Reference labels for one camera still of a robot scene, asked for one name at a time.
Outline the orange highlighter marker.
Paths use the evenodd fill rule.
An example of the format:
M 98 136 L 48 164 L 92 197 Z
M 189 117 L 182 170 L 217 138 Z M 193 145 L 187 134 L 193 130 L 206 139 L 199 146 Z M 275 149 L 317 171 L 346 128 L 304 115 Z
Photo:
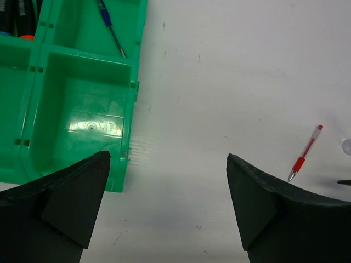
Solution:
M 34 40 L 36 32 L 35 14 L 31 0 L 16 0 L 16 30 L 19 38 Z

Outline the blue gel pen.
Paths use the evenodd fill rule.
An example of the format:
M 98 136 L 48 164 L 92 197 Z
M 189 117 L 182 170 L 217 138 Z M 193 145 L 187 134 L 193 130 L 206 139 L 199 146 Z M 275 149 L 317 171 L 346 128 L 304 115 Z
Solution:
M 115 31 L 114 31 L 113 26 L 112 26 L 110 14 L 109 14 L 109 12 L 107 10 L 107 7 L 106 7 L 104 1 L 103 0 L 97 0 L 97 3 L 98 3 L 98 6 L 99 6 L 100 15 L 101 15 L 106 27 L 109 29 L 109 31 L 110 31 L 110 33 L 111 33 L 111 35 L 112 35 L 112 37 L 113 37 L 113 39 L 114 39 L 114 41 L 115 41 L 115 43 L 117 45 L 117 49 L 121 53 L 122 57 L 126 58 L 127 55 L 124 52 L 123 48 L 121 47 L 120 42 L 119 42 L 119 40 L 118 40 L 118 38 L 117 38 L 117 36 L 115 34 Z

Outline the red gel pen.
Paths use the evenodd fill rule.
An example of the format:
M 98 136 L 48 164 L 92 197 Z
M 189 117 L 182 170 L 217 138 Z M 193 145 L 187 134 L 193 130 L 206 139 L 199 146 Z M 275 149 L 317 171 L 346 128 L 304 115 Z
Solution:
M 324 126 L 319 124 L 316 126 L 315 130 L 313 131 L 308 143 L 306 144 L 304 150 L 302 151 L 302 153 L 300 154 L 300 156 L 297 158 L 296 162 L 294 163 L 294 166 L 292 167 L 288 179 L 287 181 L 290 182 L 295 176 L 296 174 L 300 171 L 303 163 L 306 160 L 306 157 L 309 153 L 309 151 L 311 150 L 311 148 L 313 147 L 313 145 L 315 144 L 317 138 L 319 137 L 321 131 L 323 130 Z

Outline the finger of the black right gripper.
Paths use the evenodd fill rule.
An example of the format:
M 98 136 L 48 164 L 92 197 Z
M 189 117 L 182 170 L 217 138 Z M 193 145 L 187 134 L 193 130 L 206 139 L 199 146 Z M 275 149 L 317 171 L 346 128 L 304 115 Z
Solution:
M 337 183 L 340 185 L 351 186 L 351 180 L 338 180 Z

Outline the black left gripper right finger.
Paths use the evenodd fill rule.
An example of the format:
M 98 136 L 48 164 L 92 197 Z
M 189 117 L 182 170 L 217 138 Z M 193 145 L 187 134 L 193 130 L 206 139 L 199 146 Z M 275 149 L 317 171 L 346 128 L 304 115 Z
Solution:
M 296 187 L 235 155 L 227 179 L 250 262 L 350 262 L 350 203 Z

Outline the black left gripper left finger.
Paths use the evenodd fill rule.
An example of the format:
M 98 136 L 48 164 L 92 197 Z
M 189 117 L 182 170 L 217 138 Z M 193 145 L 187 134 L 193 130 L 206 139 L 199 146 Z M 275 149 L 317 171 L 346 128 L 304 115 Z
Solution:
M 79 262 L 110 171 L 109 151 L 1 191 L 1 262 Z

